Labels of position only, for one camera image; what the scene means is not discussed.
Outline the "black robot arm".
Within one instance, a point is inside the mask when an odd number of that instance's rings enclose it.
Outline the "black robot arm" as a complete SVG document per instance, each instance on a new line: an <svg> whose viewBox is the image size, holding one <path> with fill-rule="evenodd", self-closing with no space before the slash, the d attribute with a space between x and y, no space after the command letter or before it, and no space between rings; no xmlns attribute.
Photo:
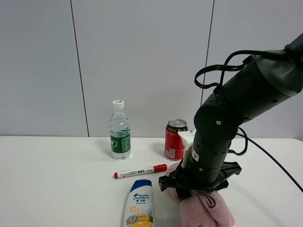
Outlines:
<svg viewBox="0 0 303 227"><path fill-rule="evenodd" d="M196 131L189 151L172 173L159 178L162 191L174 188L185 199L192 190L211 193L227 188L228 178L241 173L238 163L225 161L233 153L232 140L239 135L250 142L241 125L302 91L302 36L282 50L241 50L233 56L240 54L247 55L241 65L225 61L197 72L198 76L216 70L235 75L228 82L197 83L199 88L213 87L214 91L194 116Z"/></svg>

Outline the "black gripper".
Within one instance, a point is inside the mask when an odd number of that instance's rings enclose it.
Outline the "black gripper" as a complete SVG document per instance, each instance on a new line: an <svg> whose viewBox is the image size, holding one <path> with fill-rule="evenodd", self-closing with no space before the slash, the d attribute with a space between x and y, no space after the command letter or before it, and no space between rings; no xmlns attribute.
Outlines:
<svg viewBox="0 0 303 227"><path fill-rule="evenodd" d="M191 191L212 193L229 186L227 179L232 175L239 175L242 168L237 162L223 162L218 175L213 172L206 175L192 173L188 168L182 167L183 162L173 164L172 171L159 178L160 190L175 189L179 198L189 198Z"/></svg>

